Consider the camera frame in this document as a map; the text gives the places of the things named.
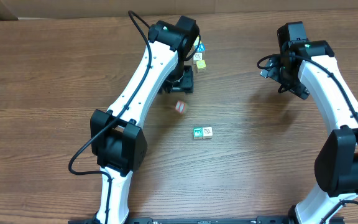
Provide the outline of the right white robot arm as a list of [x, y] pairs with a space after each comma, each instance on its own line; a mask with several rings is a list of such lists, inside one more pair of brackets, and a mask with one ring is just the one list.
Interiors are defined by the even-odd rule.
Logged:
[[265, 56], [261, 76], [305, 100], [312, 96], [328, 138], [314, 162], [316, 184], [277, 223], [343, 223], [335, 214], [358, 205], [358, 102], [344, 81], [335, 54], [325, 40], [310, 41], [302, 22], [277, 31], [279, 54]]

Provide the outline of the red letter wooden block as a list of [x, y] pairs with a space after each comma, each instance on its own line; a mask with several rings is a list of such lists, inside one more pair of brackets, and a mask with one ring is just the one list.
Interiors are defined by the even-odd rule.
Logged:
[[178, 100], [175, 105], [175, 111], [180, 114], [186, 113], [187, 108], [188, 108], [188, 105], [184, 101]]

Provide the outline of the green picture wooden block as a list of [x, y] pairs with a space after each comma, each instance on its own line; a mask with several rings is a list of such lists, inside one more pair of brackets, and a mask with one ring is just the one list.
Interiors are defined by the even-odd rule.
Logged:
[[203, 139], [203, 128], [193, 128], [193, 139]]

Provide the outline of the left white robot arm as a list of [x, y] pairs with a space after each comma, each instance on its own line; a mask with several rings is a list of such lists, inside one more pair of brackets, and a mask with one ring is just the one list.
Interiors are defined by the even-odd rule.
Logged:
[[103, 178], [101, 206], [93, 223], [124, 223], [133, 173], [147, 152], [142, 130], [158, 93], [193, 91], [188, 53], [200, 28], [181, 16], [176, 24], [158, 21], [145, 35], [146, 47], [137, 70], [107, 111], [95, 110], [90, 121], [91, 149]]

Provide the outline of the white leaf wooden block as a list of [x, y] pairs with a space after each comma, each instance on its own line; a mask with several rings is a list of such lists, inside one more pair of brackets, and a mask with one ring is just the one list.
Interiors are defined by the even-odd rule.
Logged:
[[203, 138], [211, 139], [213, 137], [213, 129], [212, 127], [203, 127]]

